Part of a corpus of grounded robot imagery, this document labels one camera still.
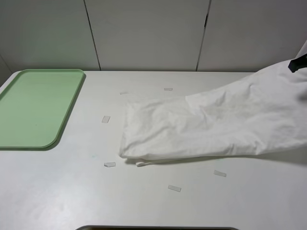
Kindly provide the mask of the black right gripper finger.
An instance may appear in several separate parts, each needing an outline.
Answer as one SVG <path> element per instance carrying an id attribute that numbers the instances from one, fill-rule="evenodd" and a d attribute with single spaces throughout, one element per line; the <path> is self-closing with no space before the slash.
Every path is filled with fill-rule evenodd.
<path id="1" fill-rule="evenodd" d="M 292 73 L 307 67 L 307 54 L 290 61 L 288 68 Z"/>

